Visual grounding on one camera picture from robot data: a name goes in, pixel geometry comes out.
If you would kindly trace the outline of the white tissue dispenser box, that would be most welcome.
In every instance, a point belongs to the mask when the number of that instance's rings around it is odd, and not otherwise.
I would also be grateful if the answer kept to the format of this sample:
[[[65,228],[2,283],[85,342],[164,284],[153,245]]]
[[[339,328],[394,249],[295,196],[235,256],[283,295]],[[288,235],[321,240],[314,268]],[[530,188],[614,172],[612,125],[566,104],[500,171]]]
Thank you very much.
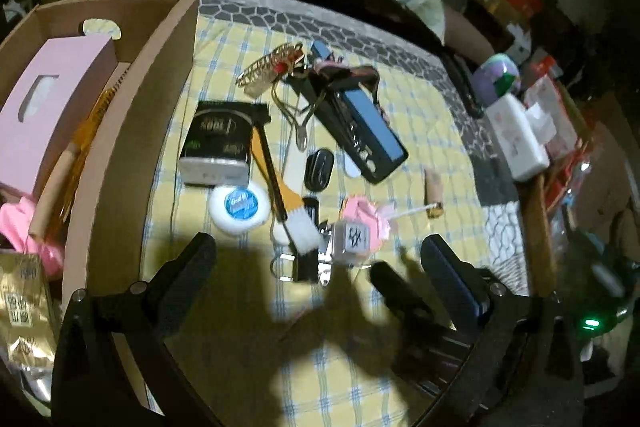
[[[550,166],[546,145],[556,129],[551,115],[539,103],[526,107],[514,95],[506,94],[489,106],[486,114],[514,181],[528,181]]]

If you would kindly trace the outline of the pink lollipop cookie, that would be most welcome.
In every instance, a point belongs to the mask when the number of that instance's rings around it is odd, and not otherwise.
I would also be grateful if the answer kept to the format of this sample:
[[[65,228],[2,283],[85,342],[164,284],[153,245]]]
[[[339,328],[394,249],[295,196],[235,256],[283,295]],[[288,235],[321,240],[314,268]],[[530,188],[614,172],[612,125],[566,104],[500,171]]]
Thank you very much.
[[[444,213],[444,205],[441,202],[430,202],[407,210],[397,210],[393,204],[376,205],[364,196],[348,196],[341,209],[343,219],[367,225],[370,231],[371,253],[378,251],[390,238],[399,219],[417,213],[425,213],[428,219],[437,219]]]

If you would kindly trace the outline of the orange handled white brush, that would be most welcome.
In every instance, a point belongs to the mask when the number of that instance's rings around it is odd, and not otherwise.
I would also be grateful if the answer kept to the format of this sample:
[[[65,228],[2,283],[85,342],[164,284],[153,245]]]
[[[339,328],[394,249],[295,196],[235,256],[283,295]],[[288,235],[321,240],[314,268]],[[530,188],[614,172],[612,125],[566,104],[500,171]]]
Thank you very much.
[[[280,191],[283,197],[283,202],[285,205],[286,213],[288,214],[288,219],[286,219],[285,224],[283,225],[286,233],[288,233],[288,238],[291,243],[297,243],[298,247],[302,251],[306,251],[307,249],[314,249],[314,247],[319,247],[321,242],[321,235],[318,239],[311,239],[308,246],[305,246],[305,243],[308,241],[309,236],[305,236],[304,228],[308,221],[307,213],[304,209],[303,199],[292,192],[282,181],[280,174],[277,173],[278,181],[280,183]]]

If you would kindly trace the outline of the pink cloth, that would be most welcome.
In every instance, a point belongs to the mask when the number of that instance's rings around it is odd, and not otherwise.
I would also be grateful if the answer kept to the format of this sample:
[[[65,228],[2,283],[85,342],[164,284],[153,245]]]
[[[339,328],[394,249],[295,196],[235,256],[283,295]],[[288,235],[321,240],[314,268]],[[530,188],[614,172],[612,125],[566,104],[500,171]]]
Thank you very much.
[[[63,275],[63,249],[53,244],[39,243],[29,235],[35,209],[36,204],[26,197],[21,197],[18,202],[4,202],[0,209],[1,235],[14,251],[38,255],[47,278],[59,280]]]

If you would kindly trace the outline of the gold hair comb clip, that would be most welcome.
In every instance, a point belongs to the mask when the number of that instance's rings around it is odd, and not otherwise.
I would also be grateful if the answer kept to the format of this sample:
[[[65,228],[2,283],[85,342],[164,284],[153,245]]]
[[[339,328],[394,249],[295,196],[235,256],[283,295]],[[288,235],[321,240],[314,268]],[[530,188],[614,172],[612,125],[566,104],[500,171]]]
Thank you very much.
[[[245,95],[257,100],[273,83],[293,72],[297,64],[303,61],[303,57],[303,43],[280,44],[244,69],[235,79],[235,86],[241,88]]]

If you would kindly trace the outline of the small black oval case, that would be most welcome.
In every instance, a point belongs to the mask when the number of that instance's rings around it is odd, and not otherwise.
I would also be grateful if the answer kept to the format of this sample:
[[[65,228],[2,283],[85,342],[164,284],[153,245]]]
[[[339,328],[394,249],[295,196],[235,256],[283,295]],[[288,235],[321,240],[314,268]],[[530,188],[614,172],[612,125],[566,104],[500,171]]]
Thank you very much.
[[[319,148],[307,157],[305,186],[308,191],[319,193],[325,190],[331,180],[334,154],[327,148]]]

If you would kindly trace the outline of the white cube with character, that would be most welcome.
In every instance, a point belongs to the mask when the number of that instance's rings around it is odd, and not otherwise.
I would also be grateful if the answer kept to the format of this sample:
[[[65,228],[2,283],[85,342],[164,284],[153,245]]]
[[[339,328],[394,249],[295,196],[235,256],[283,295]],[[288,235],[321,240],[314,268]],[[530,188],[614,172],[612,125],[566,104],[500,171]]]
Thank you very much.
[[[360,221],[338,220],[332,229],[333,260],[340,265],[361,265],[370,254],[370,229]]]

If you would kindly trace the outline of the black tin box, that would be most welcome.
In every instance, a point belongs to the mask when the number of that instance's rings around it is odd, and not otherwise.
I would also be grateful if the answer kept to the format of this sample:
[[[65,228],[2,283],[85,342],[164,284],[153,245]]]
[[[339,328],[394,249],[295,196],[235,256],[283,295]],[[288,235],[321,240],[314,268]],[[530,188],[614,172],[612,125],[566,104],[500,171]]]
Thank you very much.
[[[246,187],[253,129],[269,121],[265,103],[199,101],[178,161],[182,182]]]

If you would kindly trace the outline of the beige cosmetic tube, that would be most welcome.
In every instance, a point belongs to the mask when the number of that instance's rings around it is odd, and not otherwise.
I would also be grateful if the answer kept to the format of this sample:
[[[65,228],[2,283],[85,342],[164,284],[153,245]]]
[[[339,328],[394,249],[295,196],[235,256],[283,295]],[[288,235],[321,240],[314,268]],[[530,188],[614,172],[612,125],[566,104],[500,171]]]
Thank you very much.
[[[442,178],[433,169],[424,170],[424,204],[427,217],[438,219],[444,213]]]

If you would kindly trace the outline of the black manicure kit case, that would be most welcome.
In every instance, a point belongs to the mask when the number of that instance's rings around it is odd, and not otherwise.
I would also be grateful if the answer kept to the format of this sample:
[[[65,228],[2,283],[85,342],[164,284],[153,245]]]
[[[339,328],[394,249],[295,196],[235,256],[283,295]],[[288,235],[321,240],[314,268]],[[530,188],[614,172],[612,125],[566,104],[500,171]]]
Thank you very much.
[[[387,179],[409,157],[382,109],[381,78],[371,65],[337,62],[322,41],[311,43],[308,63],[290,85],[312,107],[312,115],[372,184]]]

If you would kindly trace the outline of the wooden roller stick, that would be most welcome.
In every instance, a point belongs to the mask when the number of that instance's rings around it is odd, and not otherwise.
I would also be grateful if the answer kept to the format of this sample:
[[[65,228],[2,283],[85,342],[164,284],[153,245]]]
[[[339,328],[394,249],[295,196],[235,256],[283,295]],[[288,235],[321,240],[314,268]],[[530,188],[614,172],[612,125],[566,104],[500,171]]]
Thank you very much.
[[[37,243],[43,243],[46,239],[54,207],[62,198],[79,151],[79,146],[70,142],[61,153],[43,187],[28,230],[29,236]]]

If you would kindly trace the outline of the yellow plaid cloth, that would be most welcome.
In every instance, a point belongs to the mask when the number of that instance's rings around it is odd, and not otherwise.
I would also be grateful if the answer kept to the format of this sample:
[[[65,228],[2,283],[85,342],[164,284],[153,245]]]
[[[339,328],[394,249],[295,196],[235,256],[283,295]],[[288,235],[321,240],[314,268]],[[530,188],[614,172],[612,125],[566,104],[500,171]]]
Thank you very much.
[[[216,265],[168,348],[193,387],[227,426],[409,426],[431,398],[392,369],[399,325],[364,270],[337,268],[328,286],[282,283],[268,225],[240,236],[217,232],[208,188],[187,186],[177,159],[199,101],[239,100],[241,70],[292,35],[200,16],[193,67],[172,115],[146,216],[142,274],[152,277],[195,234],[213,234]],[[442,178],[444,213],[401,218],[376,254],[422,297],[425,236],[445,237],[462,259],[488,257],[473,169],[442,95],[397,66],[376,64],[378,96],[408,150],[385,181],[370,184],[335,166],[318,194],[320,217],[335,220],[348,196],[407,210],[424,204],[424,170]]]

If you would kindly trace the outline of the gold foil packet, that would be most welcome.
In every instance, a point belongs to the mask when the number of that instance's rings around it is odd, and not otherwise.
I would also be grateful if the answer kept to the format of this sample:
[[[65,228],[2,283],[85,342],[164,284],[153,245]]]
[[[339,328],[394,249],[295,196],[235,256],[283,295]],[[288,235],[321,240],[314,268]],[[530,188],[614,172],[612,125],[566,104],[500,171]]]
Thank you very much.
[[[1,253],[1,360],[28,395],[51,402],[58,325],[41,259]]]

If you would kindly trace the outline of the round white blue container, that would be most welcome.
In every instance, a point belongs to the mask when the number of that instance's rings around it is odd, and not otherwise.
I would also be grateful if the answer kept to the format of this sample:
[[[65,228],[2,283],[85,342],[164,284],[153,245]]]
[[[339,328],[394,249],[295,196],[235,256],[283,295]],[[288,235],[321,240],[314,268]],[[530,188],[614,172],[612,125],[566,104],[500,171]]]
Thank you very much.
[[[239,236],[264,225],[271,202],[264,188],[253,181],[247,186],[218,185],[209,196],[208,213],[224,234]]]

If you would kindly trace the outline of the grey stone pattern tablecloth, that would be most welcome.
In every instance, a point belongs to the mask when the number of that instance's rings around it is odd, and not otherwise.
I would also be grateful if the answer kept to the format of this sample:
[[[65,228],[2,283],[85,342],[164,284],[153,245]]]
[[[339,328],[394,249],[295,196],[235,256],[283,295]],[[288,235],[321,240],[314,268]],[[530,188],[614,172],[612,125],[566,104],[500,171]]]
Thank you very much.
[[[397,66],[419,77],[421,87],[431,84],[444,97],[471,159],[480,196],[489,247],[486,262],[512,291],[529,293],[524,236],[518,191],[486,122],[466,113],[452,80],[461,66],[452,58],[441,60],[416,44],[383,28],[366,15],[358,20],[297,0],[201,0],[200,13],[230,22],[283,31],[299,38],[319,39],[332,49],[356,52],[376,64]]]

